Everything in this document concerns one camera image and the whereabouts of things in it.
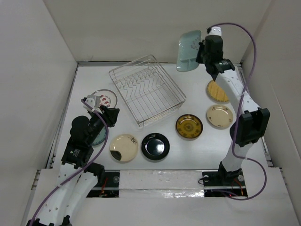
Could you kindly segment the white plate with red characters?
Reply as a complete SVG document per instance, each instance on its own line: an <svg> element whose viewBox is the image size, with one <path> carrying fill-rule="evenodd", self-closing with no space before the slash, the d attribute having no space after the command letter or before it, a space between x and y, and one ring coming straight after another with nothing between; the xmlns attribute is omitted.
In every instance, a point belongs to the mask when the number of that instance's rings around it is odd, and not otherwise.
<svg viewBox="0 0 301 226"><path fill-rule="evenodd" d="M109 89L100 89L92 93L94 96L100 97L99 106L115 108L118 102L117 95Z"/></svg>

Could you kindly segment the light green rectangular tray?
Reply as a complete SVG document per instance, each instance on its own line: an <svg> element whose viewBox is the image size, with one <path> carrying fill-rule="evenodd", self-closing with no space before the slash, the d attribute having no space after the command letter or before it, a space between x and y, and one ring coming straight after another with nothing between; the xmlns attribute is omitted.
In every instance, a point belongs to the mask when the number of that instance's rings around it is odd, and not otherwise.
<svg viewBox="0 0 301 226"><path fill-rule="evenodd" d="M184 33L179 40L178 57L176 69L179 72L195 70L199 63L196 62L199 43L201 41L201 31L194 30Z"/></svg>

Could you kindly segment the bamboo pattern round plate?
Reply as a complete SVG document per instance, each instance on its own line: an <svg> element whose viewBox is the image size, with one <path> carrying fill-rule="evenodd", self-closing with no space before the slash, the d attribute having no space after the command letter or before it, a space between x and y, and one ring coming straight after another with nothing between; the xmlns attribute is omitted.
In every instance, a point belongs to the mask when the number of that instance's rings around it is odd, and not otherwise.
<svg viewBox="0 0 301 226"><path fill-rule="evenodd" d="M227 97L224 90L213 80L211 80L206 87L206 93L209 95L211 99L219 103L227 103L229 102L229 98Z"/></svg>

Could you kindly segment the glossy black plate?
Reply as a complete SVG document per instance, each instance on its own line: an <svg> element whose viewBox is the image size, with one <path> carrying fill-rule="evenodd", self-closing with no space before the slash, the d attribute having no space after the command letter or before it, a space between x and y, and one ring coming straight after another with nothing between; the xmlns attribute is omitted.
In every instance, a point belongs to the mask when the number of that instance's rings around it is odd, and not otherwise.
<svg viewBox="0 0 301 226"><path fill-rule="evenodd" d="M160 161L167 157L170 143L167 137L160 133L148 134L141 143L143 155L151 161Z"/></svg>

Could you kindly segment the cream plate with brown flowers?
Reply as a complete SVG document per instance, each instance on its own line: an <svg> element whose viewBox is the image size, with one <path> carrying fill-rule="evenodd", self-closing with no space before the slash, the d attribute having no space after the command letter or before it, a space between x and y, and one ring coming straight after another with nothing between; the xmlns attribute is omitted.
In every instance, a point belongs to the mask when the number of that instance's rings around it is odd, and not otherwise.
<svg viewBox="0 0 301 226"><path fill-rule="evenodd" d="M206 112L208 121L215 127L226 129L234 120L232 111L224 105L212 105Z"/></svg>

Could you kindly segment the yellow brown patterned plate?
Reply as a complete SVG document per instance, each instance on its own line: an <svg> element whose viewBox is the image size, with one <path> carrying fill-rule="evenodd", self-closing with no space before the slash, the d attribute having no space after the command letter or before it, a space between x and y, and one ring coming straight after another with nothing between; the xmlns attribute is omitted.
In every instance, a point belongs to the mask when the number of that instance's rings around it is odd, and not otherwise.
<svg viewBox="0 0 301 226"><path fill-rule="evenodd" d="M175 129L182 138L194 140L202 134L204 126L197 116L184 114L176 120Z"/></svg>

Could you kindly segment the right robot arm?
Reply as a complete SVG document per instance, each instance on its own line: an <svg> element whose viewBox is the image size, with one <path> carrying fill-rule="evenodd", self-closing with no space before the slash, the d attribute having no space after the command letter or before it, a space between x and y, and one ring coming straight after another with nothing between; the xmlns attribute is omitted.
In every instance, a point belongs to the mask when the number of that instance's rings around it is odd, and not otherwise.
<svg viewBox="0 0 301 226"><path fill-rule="evenodd" d="M206 72L219 85L236 110L236 122L230 128L231 145L216 172L210 172L207 186L225 186L242 171L247 152L264 135L270 112L253 101L239 80L233 63L223 58L220 35L208 35L200 42L196 61L204 64Z"/></svg>

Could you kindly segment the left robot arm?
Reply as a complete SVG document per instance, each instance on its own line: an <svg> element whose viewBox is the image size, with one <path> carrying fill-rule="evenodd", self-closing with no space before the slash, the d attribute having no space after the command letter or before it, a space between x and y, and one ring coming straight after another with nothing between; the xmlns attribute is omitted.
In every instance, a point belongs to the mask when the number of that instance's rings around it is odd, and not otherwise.
<svg viewBox="0 0 301 226"><path fill-rule="evenodd" d="M102 129L117 122L118 108L89 107L90 118L78 116L71 123L70 138L61 159L55 188L39 205L29 226L70 226L91 189L104 183L104 166L94 162L92 143Z"/></svg>

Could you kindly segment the blue green patterned plate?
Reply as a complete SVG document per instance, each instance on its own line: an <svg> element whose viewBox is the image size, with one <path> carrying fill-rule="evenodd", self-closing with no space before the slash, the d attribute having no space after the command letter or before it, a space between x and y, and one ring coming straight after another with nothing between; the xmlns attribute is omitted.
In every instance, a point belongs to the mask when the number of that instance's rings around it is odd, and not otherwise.
<svg viewBox="0 0 301 226"><path fill-rule="evenodd" d="M106 137L107 137L107 130L105 127L103 127L100 133L98 134L98 136L93 141L92 146L100 145L106 140Z"/></svg>

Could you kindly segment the cream plate with black patch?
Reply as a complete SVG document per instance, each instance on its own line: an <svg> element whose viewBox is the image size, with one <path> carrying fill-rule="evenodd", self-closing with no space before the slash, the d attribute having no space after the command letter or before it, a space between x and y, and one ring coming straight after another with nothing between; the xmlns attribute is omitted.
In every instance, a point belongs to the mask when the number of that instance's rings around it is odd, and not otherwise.
<svg viewBox="0 0 301 226"><path fill-rule="evenodd" d="M109 151L113 159L129 162L137 156L138 140L130 134L118 135L111 141Z"/></svg>

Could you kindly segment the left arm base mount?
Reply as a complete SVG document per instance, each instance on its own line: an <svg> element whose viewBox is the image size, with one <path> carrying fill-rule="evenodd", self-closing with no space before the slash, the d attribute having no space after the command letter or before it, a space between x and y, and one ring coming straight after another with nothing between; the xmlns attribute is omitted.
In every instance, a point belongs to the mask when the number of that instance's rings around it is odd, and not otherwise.
<svg viewBox="0 0 301 226"><path fill-rule="evenodd" d="M118 198L119 182L119 170L106 170L103 179L91 189L87 198Z"/></svg>

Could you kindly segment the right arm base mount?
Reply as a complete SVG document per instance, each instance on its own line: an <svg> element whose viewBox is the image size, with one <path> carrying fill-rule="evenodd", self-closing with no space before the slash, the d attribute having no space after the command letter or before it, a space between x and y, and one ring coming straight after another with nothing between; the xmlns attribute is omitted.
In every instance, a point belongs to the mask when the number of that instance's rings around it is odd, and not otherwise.
<svg viewBox="0 0 301 226"><path fill-rule="evenodd" d="M217 171L202 171L198 183L204 188L205 197L247 197L247 189L242 172L237 177L221 181Z"/></svg>

